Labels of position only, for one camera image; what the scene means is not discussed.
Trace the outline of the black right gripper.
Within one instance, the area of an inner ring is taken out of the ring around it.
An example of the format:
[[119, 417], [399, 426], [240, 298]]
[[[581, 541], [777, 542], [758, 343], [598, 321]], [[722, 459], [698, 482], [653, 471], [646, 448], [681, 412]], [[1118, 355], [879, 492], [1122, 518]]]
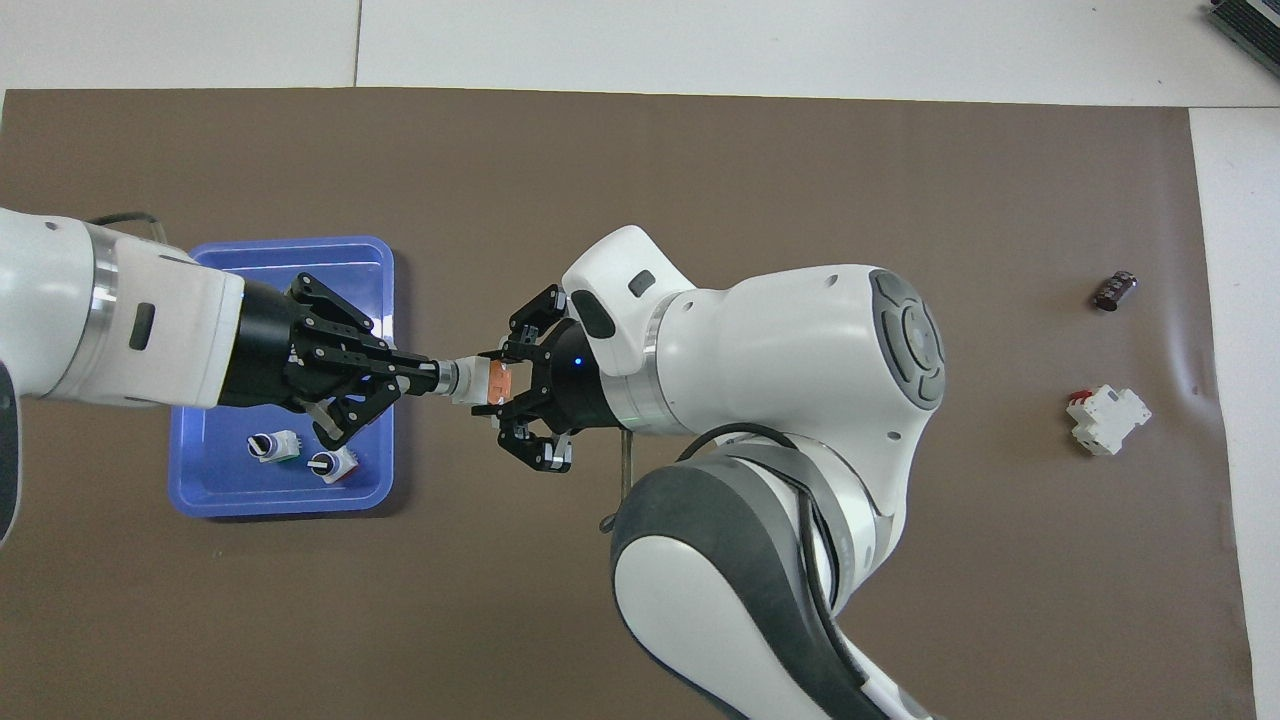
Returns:
[[479, 405], [470, 413], [490, 418], [498, 445], [536, 471], [567, 473], [575, 433], [620, 424], [605, 398], [588, 334], [567, 315], [568, 295], [550, 284], [509, 316], [509, 333], [498, 348], [479, 354], [500, 363], [534, 363], [534, 393]]

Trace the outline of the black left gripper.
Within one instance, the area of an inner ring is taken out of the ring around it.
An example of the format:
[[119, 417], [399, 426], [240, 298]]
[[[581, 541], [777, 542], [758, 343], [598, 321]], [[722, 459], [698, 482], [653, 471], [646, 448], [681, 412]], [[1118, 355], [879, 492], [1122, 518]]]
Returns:
[[[297, 402], [285, 379], [291, 348], [306, 366], [369, 377], [332, 397]], [[438, 361], [394, 348], [372, 333], [370, 316], [315, 275], [300, 273], [288, 293], [244, 282], [218, 404], [301, 411], [311, 418], [319, 443], [337, 451], [404, 395], [434, 392], [439, 377]]]

